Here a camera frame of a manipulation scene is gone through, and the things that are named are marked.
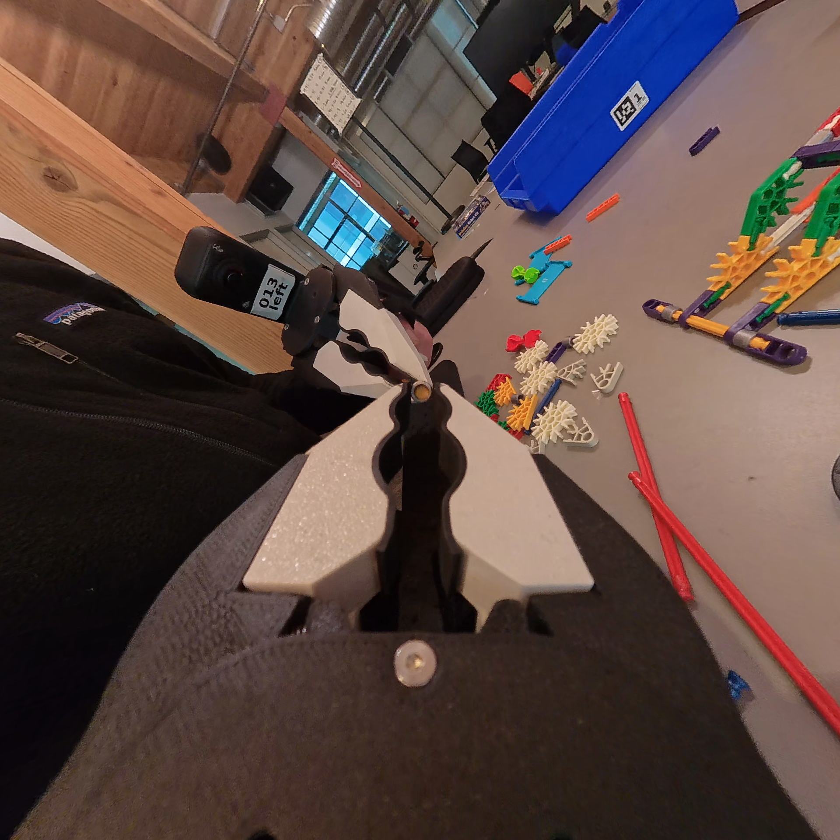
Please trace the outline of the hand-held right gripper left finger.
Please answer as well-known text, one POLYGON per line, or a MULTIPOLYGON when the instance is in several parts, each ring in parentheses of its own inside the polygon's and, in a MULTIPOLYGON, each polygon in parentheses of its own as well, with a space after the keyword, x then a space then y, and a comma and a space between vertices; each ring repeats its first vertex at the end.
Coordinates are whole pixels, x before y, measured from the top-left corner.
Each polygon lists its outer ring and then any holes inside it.
POLYGON ((335 605, 354 628, 384 589, 381 560, 402 492, 405 385, 394 385, 306 453, 248 567, 256 594, 335 605))

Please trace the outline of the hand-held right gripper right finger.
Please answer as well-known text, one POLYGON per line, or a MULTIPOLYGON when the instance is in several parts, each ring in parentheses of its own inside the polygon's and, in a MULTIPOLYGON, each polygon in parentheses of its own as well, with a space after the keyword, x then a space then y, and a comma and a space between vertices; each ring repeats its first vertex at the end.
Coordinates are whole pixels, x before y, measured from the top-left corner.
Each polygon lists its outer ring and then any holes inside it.
POLYGON ((434 579, 445 625, 484 625, 493 607, 535 595, 589 592, 581 550, 536 458, 456 393, 432 404, 444 477, 434 579))

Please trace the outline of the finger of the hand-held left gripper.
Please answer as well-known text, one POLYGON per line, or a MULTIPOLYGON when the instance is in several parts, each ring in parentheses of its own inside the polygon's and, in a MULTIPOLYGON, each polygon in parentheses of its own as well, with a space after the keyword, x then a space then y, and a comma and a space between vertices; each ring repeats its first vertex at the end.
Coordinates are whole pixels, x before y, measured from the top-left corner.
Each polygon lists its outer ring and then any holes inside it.
POLYGON ((315 354, 312 369, 336 385, 341 393, 377 399, 394 386, 408 383, 408 374, 396 368, 380 349, 357 348, 330 341, 315 354))
POLYGON ((339 305, 338 342, 357 348, 382 350, 387 359, 408 374, 408 384, 432 384, 424 358, 414 347, 398 317, 383 307, 376 307, 355 290, 347 290, 339 305))

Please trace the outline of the multicoloured toy frame assembly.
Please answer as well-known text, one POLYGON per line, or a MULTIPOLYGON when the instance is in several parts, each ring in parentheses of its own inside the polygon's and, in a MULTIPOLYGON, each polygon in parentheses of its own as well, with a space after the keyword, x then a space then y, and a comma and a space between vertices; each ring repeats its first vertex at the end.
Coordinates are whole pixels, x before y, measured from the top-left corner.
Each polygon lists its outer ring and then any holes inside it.
POLYGON ((762 330, 838 267, 838 111, 826 118, 792 157, 784 160, 751 194, 739 237, 717 255, 708 289, 688 307, 688 316, 709 319, 717 306, 756 272, 766 273, 763 297, 727 326, 762 330))

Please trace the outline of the person's left hand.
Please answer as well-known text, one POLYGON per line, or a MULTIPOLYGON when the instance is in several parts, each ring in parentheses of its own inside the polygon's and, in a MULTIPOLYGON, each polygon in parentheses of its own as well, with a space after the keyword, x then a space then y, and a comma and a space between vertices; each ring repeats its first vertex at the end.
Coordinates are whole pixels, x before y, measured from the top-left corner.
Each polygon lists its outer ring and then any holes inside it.
POLYGON ((414 347, 429 366, 433 361, 436 346, 432 335, 419 318, 411 320, 404 314, 398 314, 397 317, 414 347))

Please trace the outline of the black office chair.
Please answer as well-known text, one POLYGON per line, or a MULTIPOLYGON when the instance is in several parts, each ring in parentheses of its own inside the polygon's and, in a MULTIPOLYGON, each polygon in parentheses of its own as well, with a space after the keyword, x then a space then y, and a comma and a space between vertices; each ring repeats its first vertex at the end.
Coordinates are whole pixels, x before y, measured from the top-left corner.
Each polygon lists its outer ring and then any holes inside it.
POLYGON ((414 325, 420 321, 434 337, 476 291, 485 276, 477 258, 488 240, 470 256, 461 257, 438 280, 430 280, 417 294, 409 292, 382 266, 378 258, 368 259, 361 271, 371 279, 385 308, 414 325))

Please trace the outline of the blue plastic bin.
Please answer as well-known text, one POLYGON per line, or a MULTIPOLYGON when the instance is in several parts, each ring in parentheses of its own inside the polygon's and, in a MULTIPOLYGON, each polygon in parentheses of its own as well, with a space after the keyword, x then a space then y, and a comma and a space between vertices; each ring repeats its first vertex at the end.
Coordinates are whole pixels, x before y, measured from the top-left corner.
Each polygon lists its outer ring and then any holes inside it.
POLYGON ((561 213, 733 29, 733 1, 622 1, 489 162, 504 204, 561 213))

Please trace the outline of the white wall calendar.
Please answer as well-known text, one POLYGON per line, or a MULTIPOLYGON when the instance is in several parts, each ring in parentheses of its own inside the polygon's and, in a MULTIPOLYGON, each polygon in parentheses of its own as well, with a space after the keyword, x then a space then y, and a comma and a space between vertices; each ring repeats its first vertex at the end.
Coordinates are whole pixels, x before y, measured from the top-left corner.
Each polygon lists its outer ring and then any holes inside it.
POLYGON ((300 92, 339 133, 345 131, 362 102, 320 52, 304 77, 300 92))

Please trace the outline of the silver ventilation duct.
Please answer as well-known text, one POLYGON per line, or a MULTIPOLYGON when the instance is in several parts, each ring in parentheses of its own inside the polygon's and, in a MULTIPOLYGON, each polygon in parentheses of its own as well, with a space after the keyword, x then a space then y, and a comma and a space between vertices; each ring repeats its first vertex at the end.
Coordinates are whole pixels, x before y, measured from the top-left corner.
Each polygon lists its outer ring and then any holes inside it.
POLYGON ((309 32, 331 68, 364 98, 399 48, 423 29, 434 12, 429 1, 316 2, 309 32))

